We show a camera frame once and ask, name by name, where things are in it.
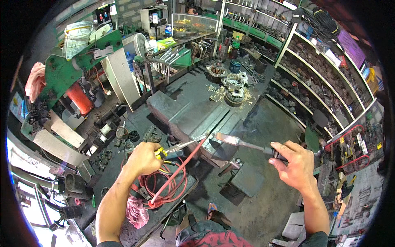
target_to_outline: pink cloth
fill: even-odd
[[[142,204],[142,199],[130,196],[126,204],[126,218],[137,229],[140,229],[149,220],[149,214]]]
[[[29,96],[30,102],[34,103],[43,88],[47,85],[45,82],[45,65],[37,62],[30,71],[29,78],[25,86],[26,96]]]

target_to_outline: red cylinder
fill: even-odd
[[[85,117],[93,109],[94,106],[92,101],[85,95],[78,82],[75,82],[69,89],[67,89],[66,94],[78,107],[81,112],[81,116]]]

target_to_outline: glass display case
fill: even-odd
[[[180,36],[186,37],[190,35],[201,36],[216,32],[218,28],[218,20],[201,15],[189,14],[172,14],[171,26],[173,29],[173,38]]]

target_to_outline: purple crate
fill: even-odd
[[[340,31],[340,34],[337,37],[344,49],[344,52],[350,56],[350,58],[359,69],[365,61],[365,54],[363,53],[362,49],[358,46],[357,42],[355,42],[350,34],[344,29]]]

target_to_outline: brick wall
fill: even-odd
[[[155,4],[155,0],[119,0],[115,3],[118,12],[118,26],[141,27],[140,10]]]

